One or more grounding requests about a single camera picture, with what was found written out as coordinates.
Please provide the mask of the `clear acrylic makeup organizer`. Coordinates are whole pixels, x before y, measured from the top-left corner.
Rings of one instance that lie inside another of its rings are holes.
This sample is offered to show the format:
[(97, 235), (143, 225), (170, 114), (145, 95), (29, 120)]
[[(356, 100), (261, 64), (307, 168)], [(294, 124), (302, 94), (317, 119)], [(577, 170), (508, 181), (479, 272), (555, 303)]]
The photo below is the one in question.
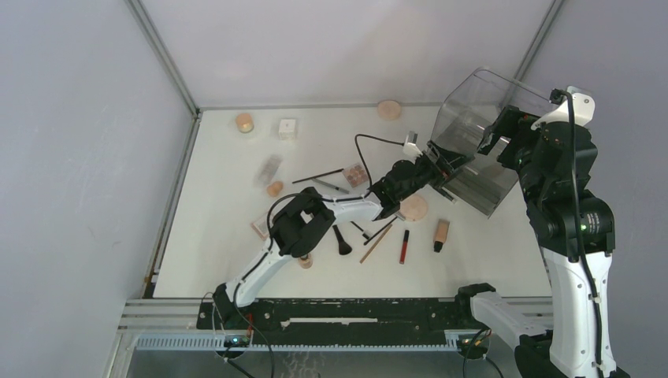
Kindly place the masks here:
[(490, 68), (480, 67), (447, 96), (430, 138), (446, 150), (474, 156), (455, 178), (434, 189), (447, 191), (486, 217), (495, 212), (518, 181), (516, 173), (497, 161), (508, 144), (507, 139), (500, 138), (487, 155), (477, 152), (484, 130), (505, 106), (516, 106), (538, 117), (554, 109), (545, 93)]

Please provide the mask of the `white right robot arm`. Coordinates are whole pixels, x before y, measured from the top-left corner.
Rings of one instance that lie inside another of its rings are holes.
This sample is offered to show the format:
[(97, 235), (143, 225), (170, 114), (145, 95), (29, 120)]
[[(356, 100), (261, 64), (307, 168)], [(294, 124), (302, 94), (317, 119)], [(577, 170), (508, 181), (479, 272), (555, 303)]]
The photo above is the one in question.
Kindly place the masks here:
[(461, 287), (456, 320), (481, 323), (513, 351), (523, 377), (622, 377), (614, 360), (607, 318), (607, 284), (615, 247), (614, 214), (587, 189), (598, 150), (587, 128), (571, 116), (541, 121), (506, 107), (484, 131), (486, 154), (514, 170), (529, 223), (551, 285), (553, 325), (540, 326), (503, 300), (488, 283)]

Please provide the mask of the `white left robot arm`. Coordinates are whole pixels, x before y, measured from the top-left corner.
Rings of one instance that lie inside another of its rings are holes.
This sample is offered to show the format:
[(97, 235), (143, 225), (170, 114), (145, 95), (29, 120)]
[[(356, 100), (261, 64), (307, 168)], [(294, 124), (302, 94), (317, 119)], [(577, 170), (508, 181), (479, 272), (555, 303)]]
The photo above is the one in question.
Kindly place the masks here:
[(329, 229), (351, 221), (379, 221), (395, 216), (403, 201), (425, 186), (439, 187), (456, 177), (474, 159), (428, 142), (411, 160), (399, 160), (362, 195), (331, 197), (314, 187), (285, 195), (280, 210), (271, 207), (269, 236), (259, 255), (233, 280), (213, 293), (214, 314), (227, 328), (239, 327), (247, 306), (287, 262), (308, 255)]

